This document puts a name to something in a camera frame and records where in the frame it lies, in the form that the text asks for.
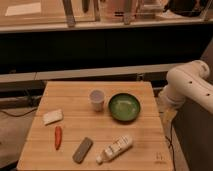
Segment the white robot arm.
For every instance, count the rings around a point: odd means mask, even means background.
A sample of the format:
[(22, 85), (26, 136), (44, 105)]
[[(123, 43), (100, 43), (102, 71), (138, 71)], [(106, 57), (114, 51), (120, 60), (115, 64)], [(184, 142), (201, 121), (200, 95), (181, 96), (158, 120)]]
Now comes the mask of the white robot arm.
[(178, 65), (167, 72), (167, 85), (159, 97), (166, 107), (173, 109), (190, 98), (213, 114), (213, 85), (206, 81), (209, 75), (209, 66), (202, 60)]

